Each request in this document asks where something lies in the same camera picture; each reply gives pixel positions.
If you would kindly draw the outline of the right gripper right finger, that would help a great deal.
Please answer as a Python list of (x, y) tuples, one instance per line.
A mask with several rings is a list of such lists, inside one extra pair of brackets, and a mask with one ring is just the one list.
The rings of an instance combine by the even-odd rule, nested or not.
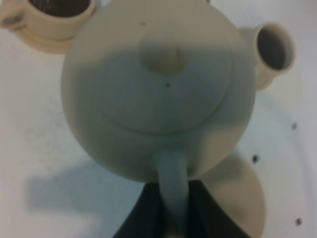
[(200, 180), (189, 181), (189, 238), (248, 238), (217, 204)]

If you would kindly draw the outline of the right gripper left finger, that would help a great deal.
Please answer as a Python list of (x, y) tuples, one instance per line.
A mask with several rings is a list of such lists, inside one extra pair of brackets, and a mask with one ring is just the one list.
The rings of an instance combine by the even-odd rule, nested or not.
[(147, 183), (115, 238), (164, 237), (164, 209), (159, 184)]

